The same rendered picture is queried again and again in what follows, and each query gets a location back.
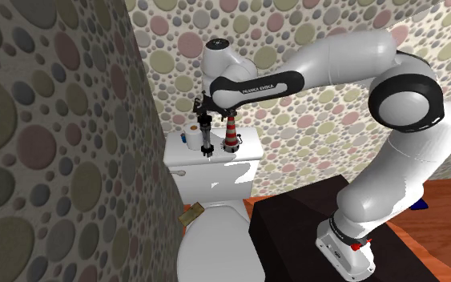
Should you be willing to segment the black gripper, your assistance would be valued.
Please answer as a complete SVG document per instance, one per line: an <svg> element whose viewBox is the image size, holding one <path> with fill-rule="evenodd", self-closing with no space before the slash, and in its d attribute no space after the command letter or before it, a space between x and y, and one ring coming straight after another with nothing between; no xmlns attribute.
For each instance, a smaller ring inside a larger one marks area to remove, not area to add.
<svg viewBox="0 0 451 282"><path fill-rule="evenodd" d="M211 145L211 121L212 117L208 114L209 111L218 112L219 108L212 101L211 97L204 96L201 99L196 98L194 101L193 112L197 114L199 128L203 133L203 146L201 152L208 158L212 157L214 146Z"/></svg>

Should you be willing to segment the dark robot stand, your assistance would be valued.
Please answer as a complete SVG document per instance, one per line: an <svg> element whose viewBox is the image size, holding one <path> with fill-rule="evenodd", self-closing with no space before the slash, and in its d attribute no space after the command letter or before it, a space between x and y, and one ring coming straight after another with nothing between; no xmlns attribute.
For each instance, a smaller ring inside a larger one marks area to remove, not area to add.
<svg viewBox="0 0 451 282"><path fill-rule="evenodd" d="M347 282L316 246L316 229L336 210L341 175L253 204L249 234L265 282ZM362 282L451 282L451 268L425 253L406 233L382 224L370 233L376 271Z"/></svg>

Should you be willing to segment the white toilet paper roll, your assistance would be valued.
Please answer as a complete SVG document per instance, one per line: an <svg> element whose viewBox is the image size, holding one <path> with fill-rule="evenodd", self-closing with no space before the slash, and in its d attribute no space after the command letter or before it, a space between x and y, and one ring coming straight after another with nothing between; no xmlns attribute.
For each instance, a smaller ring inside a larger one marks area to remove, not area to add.
<svg viewBox="0 0 451 282"><path fill-rule="evenodd" d="M200 151L203 146L203 133L199 123L188 123L183 129L187 147L193 151Z"/></svg>

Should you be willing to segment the tan flat box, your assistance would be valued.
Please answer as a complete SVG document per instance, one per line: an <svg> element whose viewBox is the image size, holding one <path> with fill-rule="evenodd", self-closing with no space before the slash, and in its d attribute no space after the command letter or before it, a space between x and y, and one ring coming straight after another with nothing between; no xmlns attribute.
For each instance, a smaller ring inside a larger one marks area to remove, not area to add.
<svg viewBox="0 0 451 282"><path fill-rule="evenodd" d="M179 222L184 226L188 226L204 212L204 207L196 202L192 204L184 213L179 216Z"/></svg>

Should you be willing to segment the red white striped cone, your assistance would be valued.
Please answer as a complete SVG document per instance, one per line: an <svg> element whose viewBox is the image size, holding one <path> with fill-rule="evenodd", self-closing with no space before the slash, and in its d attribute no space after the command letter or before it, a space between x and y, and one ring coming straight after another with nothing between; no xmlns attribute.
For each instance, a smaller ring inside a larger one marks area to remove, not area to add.
<svg viewBox="0 0 451 282"><path fill-rule="evenodd" d="M237 134L236 132L235 117L228 116L225 137L222 142L222 148L227 153L235 153L239 150L241 143L241 135Z"/></svg>

